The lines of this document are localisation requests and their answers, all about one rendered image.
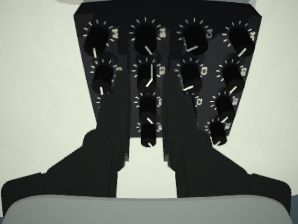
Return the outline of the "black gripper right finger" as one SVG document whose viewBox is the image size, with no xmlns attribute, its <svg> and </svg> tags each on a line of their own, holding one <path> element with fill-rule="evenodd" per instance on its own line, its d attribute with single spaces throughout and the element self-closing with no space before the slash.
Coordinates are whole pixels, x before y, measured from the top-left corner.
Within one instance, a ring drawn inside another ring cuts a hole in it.
<svg viewBox="0 0 298 224">
<path fill-rule="evenodd" d="M 213 148 L 210 136 L 198 129 L 192 96 L 181 94 L 177 71 L 163 75 L 161 126 L 163 159 L 175 172 L 177 198 L 259 195 L 280 202 L 290 216 L 287 183 L 248 174 Z"/>
</svg>

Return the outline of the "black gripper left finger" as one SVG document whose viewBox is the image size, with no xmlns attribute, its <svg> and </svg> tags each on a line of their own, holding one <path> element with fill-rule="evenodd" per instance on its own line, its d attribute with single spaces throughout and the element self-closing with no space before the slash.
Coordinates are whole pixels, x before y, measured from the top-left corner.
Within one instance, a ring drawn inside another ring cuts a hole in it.
<svg viewBox="0 0 298 224">
<path fill-rule="evenodd" d="M 30 196 L 116 198 L 118 172 L 129 161 L 130 129 L 130 73 L 117 70 L 113 94 L 102 94 L 96 129 L 87 132 L 82 146 L 46 173 L 9 180 L 2 186 L 3 218 L 14 202 Z"/>
</svg>

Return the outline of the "black knob box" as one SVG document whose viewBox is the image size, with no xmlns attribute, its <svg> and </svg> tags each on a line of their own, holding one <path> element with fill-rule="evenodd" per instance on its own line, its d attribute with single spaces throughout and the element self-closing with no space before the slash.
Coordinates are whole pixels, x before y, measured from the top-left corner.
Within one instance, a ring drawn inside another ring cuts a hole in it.
<svg viewBox="0 0 298 224">
<path fill-rule="evenodd" d="M 262 20 L 251 4 L 108 0 L 81 3 L 73 17 L 96 123 L 102 94 L 113 94 L 116 71 L 126 70 L 130 138 L 155 146 L 162 138 L 163 75 L 177 71 L 182 94 L 192 96 L 198 129 L 214 146 L 227 142 Z"/>
</svg>

